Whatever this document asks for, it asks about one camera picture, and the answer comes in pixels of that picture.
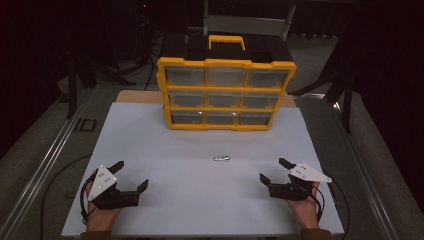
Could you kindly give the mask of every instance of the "human hand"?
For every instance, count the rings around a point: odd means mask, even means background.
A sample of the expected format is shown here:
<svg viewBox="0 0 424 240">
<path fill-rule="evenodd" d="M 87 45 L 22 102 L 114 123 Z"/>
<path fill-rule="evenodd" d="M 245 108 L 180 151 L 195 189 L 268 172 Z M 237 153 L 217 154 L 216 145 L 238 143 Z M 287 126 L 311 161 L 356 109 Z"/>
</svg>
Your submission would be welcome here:
<svg viewBox="0 0 424 240">
<path fill-rule="evenodd" d="M 319 182 L 313 182 L 312 185 L 314 186 L 314 188 L 312 188 L 312 195 L 315 197 L 317 195 Z M 303 201 L 284 201 L 289 205 L 301 229 L 319 228 L 317 205 L 314 199 L 308 197 Z"/>
<path fill-rule="evenodd" d="M 90 193 L 93 182 L 89 182 L 85 188 L 85 194 Z M 87 206 L 87 232 L 90 231 L 111 231 L 116 218 L 122 208 L 112 210 L 100 210 L 92 202 L 88 201 Z"/>
</svg>

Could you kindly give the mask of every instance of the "black cable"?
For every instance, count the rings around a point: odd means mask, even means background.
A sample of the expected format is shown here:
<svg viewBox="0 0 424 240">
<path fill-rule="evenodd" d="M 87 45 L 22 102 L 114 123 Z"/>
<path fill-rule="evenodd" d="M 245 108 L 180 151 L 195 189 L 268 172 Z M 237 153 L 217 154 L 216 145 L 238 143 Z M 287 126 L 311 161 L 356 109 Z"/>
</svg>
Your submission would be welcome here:
<svg viewBox="0 0 424 240">
<path fill-rule="evenodd" d="M 346 203 L 346 208 L 347 208 L 347 221 L 346 221 L 346 227 L 345 227 L 345 233 L 343 234 L 343 237 L 341 240 L 344 240 L 346 238 L 347 233 L 349 232 L 349 228 L 350 228 L 350 207 L 349 207 L 349 203 L 347 201 L 346 195 L 344 194 L 342 188 L 340 187 L 340 185 L 337 183 L 336 179 L 331 176 L 327 171 L 325 171 L 324 169 L 322 169 L 322 171 L 328 175 L 329 177 L 331 177 L 331 179 L 333 179 L 333 182 L 336 184 L 337 188 L 340 190 L 340 193 L 342 194 L 342 197 Z"/>
<path fill-rule="evenodd" d="M 233 14 L 233 9 L 235 5 L 236 5 L 236 0 L 233 1 L 233 5 L 231 6 L 231 10 L 230 10 L 230 13 L 228 13 L 228 16 L 231 16 L 231 14 Z"/>
<path fill-rule="evenodd" d="M 63 172 L 65 171 L 68 167 L 72 166 L 73 164 L 84 160 L 86 158 L 89 158 L 92 155 L 92 153 L 85 155 L 81 158 L 78 158 L 70 163 L 68 163 L 65 167 L 63 167 L 62 169 L 59 170 L 59 172 L 57 172 L 52 180 L 50 180 L 49 184 L 47 185 L 46 190 L 44 191 L 44 195 L 43 195 L 43 199 L 41 200 L 41 212 L 40 212 L 40 240 L 43 240 L 44 238 L 44 206 L 45 206 L 45 202 L 46 202 L 46 198 L 47 198 L 47 193 L 49 192 L 50 187 L 52 186 L 53 182 L 56 180 L 56 178 Z"/>
<path fill-rule="evenodd" d="M 155 53 L 155 52 L 153 52 L 153 50 L 150 52 L 151 54 L 153 54 L 154 56 L 156 56 L 156 57 L 159 57 L 159 54 L 158 53 Z"/>
<path fill-rule="evenodd" d="M 82 223 L 84 223 L 84 225 L 87 225 L 87 219 L 88 219 L 88 214 L 84 206 L 84 191 L 89 182 L 90 182 L 90 179 L 87 179 L 87 181 L 82 185 L 80 190 L 81 215 L 82 215 Z"/>
<path fill-rule="evenodd" d="M 197 36 L 197 35 L 202 34 L 202 33 L 203 33 L 203 30 L 200 30 L 200 31 L 197 31 L 197 32 L 189 35 L 189 37 L 194 37 L 194 36 Z"/>
<path fill-rule="evenodd" d="M 322 192 L 317 187 L 315 187 L 314 185 L 312 185 L 312 187 L 315 188 L 317 190 L 317 192 L 319 192 L 319 194 L 321 195 L 321 198 L 322 198 L 322 212 L 324 212 L 324 209 L 325 209 L 325 198 L 324 198 L 324 195 L 322 194 Z"/>
<path fill-rule="evenodd" d="M 308 192 L 308 190 L 306 190 L 305 188 L 297 185 L 296 183 L 293 183 L 293 185 L 296 186 L 297 188 L 301 189 L 302 191 L 306 192 L 309 195 L 309 197 L 312 198 L 315 201 L 315 203 L 318 206 L 317 219 L 318 219 L 318 222 L 319 222 L 319 220 L 321 220 L 322 211 L 324 210 L 321 207 L 321 203 L 318 201 L 318 199 L 314 195 L 312 195 L 312 193 Z"/>
<path fill-rule="evenodd" d="M 94 212 L 94 210 L 96 210 L 97 209 L 97 207 L 96 206 L 94 206 L 94 208 L 93 208 L 93 210 L 91 210 L 88 214 L 87 214 L 87 218 Z"/>
<path fill-rule="evenodd" d="M 133 73 L 133 74 L 131 74 L 131 75 L 129 75 L 129 76 L 124 76 L 124 78 L 125 79 L 129 79 L 129 78 L 132 78 L 132 77 L 134 77 L 135 75 L 137 75 L 137 74 L 139 74 L 139 73 L 141 73 L 142 71 L 144 71 L 144 67 L 146 66 L 147 64 L 145 64 L 142 68 L 140 68 L 138 71 L 136 71 L 135 73 Z"/>
<path fill-rule="evenodd" d="M 234 2 L 235 2 L 235 0 L 229 0 L 229 1 L 227 2 L 227 5 L 225 5 L 225 8 L 221 11 L 221 15 L 224 15 L 224 14 L 225 14 L 225 12 L 227 11 L 227 8 L 228 8 L 231 4 L 234 4 Z"/>
<path fill-rule="evenodd" d="M 160 35 L 160 36 L 157 36 L 152 42 L 154 43 L 154 44 L 157 44 L 158 43 L 158 41 L 159 41 L 159 39 L 161 39 L 161 38 L 164 38 L 165 37 L 165 35 Z"/>
<path fill-rule="evenodd" d="M 149 86 L 150 80 L 152 80 L 153 68 L 156 67 L 155 64 L 153 63 L 153 59 L 151 56 L 150 56 L 150 61 L 152 62 L 152 68 L 150 69 L 149 78 L 147 79 L 146 85 L 144 86 L 144 89 L 143 89 L 144 91 L 146 91 L 147 86 Z"/>
</svg>

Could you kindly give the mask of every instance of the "white table surface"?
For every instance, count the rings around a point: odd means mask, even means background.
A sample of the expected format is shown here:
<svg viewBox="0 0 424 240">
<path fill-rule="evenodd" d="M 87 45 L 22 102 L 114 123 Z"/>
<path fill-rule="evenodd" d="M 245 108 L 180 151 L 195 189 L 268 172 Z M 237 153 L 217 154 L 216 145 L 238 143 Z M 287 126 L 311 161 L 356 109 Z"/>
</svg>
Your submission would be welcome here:
<svg viewBox="0 0 424 240">
<path fill-rule="evenodd" d="M 225 155 L 231 160 L 212 161 Z M 263 173 L 274 183 L 289 181 L 279 157 L 321 169 L 298 108 L 282 108 L 269 131 L 183 131 L 166 127 L 161 104 L 113 103 L 81 181 L 100 165 L 120 160 L 125 166 L 115 174 L 119 190 L 133 191 L 149 179 L 139 206 L 119 215 L 117 236 L 296 234 L 299 228 L 286 203 L 270 198 L 259 180 Z M 320 190 L 326 204 L 321 228 L 343 233 L 327 184 Z M 63 236 L 85 231 L 80 212 L 77 197 Z"/>
</svg>

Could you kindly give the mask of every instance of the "storage box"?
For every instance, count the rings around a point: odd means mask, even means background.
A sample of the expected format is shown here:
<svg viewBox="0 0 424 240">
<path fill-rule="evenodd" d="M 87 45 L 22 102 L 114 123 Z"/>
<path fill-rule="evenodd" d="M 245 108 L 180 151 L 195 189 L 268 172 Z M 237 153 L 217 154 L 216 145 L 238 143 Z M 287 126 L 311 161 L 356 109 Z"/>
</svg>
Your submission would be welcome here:
<svg viewBox="0 0 424 240">
<path fill-rule="evenodd" d="M 278 93 L 245 93 L 243 95 L 243 108 L 275 108 Z"/>
<path fill-rule="evenodd" d="M 203 124 L 203 112 L 171 111 L 173 124 Z"/>
<path fill-rule="evenodd" d="M 176 86 L 202 86 L 205 85 L 205 68 L 173 67 L 165 68 L 166 81 L 169 85 Z"/>
<path fill-rule="evenodd" d="M 245 68 L 210 67 L 208 68 L 208 86 L 242 87 L 246 78 Z"/>
<path fill-rule="evenodd" d="M 281 88 L 286 76 L 286 70 L 251 69 L 247 78 L 247 87 Z"/>
<path fill-rule="evenodd" d="M 205 92 L 203 91 L 169 91 L 171 107 L 203 107 Z"/>
<path fill-rule="evenodd" d="M 206 124 L 234 125 L 237 119 L 235 112 L 206 112 Z"/>
<path fill-rule="evenodd" d="M 271 113 L 240 113 L 238 124 L 240 125 L 267 125 L 271 120 Z"/>
<path fill-rule="evenodd" d="M 157 79 L 170 129 L 269 130 L 296 65 L 279 37 L 167 35 Z"/>
<path fill-rule="evenodd" d="M 241 92 L 207 92 L 207 107 L 238 108 L 240 106 Z"/>
</svg>

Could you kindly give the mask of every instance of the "sleeve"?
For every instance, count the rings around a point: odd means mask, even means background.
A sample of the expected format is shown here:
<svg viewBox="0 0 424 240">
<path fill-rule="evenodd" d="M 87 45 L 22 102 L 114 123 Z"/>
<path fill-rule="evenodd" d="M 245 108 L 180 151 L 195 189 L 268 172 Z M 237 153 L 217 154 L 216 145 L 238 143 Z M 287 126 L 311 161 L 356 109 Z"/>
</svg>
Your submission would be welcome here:
<svg viewBox="0 0 424 240">
<path fill-rule="evenodd" d="M 328 230 L 312 228 L 300 230 L 302 240 L 331 240 L 331 233 Z"/>
<path fill-rule="evenodd" d="M 82 240 L 110 240 L 112 231 L 93 231 L 81 233 Z"/>
</svg>

